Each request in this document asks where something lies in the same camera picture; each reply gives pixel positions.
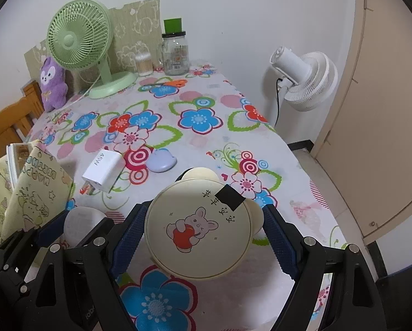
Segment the black power cord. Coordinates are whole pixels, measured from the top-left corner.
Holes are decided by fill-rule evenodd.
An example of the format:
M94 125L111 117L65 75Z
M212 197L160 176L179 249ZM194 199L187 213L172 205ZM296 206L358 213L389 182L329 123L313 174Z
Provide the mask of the black power cord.
M279 81L283 81L283 79L282 78L278 78L277 79L277 120L276 120L276 122L275 122L275 126L274 127L276 127L277 126L277 123L278 123L278 117L280 116L280 97L279 97L279 92L280 92L280 90L278 89L278 82Z

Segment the floral tablecloth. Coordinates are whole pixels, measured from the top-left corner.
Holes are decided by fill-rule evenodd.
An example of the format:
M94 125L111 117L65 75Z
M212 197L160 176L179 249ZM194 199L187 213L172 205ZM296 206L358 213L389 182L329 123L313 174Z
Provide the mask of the floral tablecloth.
M163 85L146 86L151 83ZM274 204L286 221L323 245L345 247L327 204L286 143L210 65L179 78L155 72L110 97L85 97L54 116L44 114L32 128L30 140L37 138L74 177L68 208L94 207L121 222L136 203L155 197L184 170L203 166L232 186L247 179L250 188L236 188L244 197ZM126 168L110 193L88 193L81 176L101 148L123 153ZM177 157L174 168L159 174L146 168L156 148ZM143 240L133 261L118 283L140 331L255 329L277 318L293 286L263 231L242 264L213 281L165 275ZM329 285L327 275L309 330L318 328Z

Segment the green lid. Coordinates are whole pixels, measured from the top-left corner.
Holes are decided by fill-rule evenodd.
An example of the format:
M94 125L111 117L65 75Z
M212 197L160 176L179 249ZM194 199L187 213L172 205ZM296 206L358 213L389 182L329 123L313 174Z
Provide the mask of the green lid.
M181 32L181 17L164 20L165 33Z

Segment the beige door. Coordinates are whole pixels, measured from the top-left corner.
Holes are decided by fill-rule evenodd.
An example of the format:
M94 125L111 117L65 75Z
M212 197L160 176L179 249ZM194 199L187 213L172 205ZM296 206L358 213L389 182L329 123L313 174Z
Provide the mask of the beige door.
M353 80L316 159L364 236L412 202L412 14L366 0Z

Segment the white wall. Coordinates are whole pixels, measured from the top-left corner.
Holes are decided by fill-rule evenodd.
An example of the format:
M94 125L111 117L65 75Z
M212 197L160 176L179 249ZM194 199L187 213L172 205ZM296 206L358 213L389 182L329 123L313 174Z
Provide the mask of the white wall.
M21 96L29 80L23 54L46 35L52 15L70 0L8 0L0 11L0 109ZM99 0L121 7L138 0ZM162 20L181 16L192 59L215 64L271 122L275 80L269 57L278 45L301 55L328 54L344 69L355 0L160 0ZM282 107L278 130L286 142L315 140L331 102L307 113Z
M412 215L376 242L388 275L412 265Z

